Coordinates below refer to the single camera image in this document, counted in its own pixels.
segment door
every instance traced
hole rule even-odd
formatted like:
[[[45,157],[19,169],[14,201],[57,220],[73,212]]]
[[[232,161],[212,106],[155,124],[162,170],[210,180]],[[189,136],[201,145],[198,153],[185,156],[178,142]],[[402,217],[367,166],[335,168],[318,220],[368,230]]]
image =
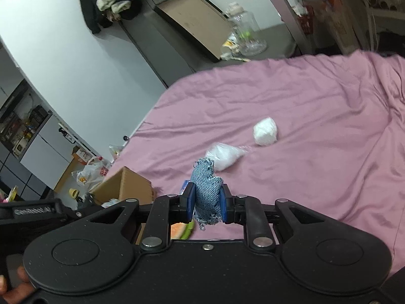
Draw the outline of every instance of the door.
[[[21,164],[53,190],[69,162],[41,136],[36,136],[21,159]]]
[[[72,150],[75,144],[72,144],[63,137],[62,133],[59,132],[60,126],[58,123],[59,120],[56,116],[52,115],[39,131],[39,136],[52,146],[66,161],[70,162],[72,161]]]
[[[166,86],[171,86],[177,80],[191,75],[192,69],[185,59],[175,50],[166,38],[156,28],[152,21],[166,22],[157,15],[149,4],[143,1],[142,11],[134,19],[124,21],[127,31],[134,38],[137,48],[142,51],[148,63]]]

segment cardboard box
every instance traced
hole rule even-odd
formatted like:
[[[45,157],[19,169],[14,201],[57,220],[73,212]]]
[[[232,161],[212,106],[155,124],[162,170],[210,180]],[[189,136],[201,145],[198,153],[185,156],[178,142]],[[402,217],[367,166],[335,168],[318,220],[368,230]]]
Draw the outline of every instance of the cardboard box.
[[[212,62],[221,60],[221,47],[232,26],[209,0],[166,0],[154,11]]]
[[[151,182],[127,167],[123,167],[115,175],[98,184],[91,193],[98,205],[110,199],[120,201],[138,199],[140,205],[153,202]]]
[[[72,151],[72,157],[85,166],[87,162],[92,158],[92,155],[79,146],[75,146]]]

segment blue gripper pad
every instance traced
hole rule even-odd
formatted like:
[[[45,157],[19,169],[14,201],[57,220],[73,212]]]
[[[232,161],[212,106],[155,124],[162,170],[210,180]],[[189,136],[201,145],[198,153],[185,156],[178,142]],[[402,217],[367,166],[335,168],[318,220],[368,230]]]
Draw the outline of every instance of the blue gripper pad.
[[[191,188],[190,195],[187,198],[187,219],[192,220],[194,206],[196,204],[196,185]]]
[[[222,186],[219,190],[219,206],[221,207],[221,218],[222,222],[226,223],[226,198],[224,193],[224,187]]]

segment white cloth ball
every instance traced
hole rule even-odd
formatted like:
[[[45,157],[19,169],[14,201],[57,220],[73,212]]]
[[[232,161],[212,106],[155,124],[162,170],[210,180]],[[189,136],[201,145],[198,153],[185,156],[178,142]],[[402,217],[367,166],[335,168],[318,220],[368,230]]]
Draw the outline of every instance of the white cloth ball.
[[[257,145],[267,146],[277,141],[277,126],[272,118],[258,122],[253,128],[254,141]]]

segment yellow cup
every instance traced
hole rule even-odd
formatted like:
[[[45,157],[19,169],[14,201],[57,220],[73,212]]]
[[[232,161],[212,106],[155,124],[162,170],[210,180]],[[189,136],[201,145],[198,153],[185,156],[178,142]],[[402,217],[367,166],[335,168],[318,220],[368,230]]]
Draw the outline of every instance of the yellow cup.
[[[76,190],[76,189],[74,189],[74,188],[71,188],[71,189],[69,190],[69,194],[70,194],[70,196],[71,196],[72,198],[76,199],[77,196],[78,196],[78,190]]]

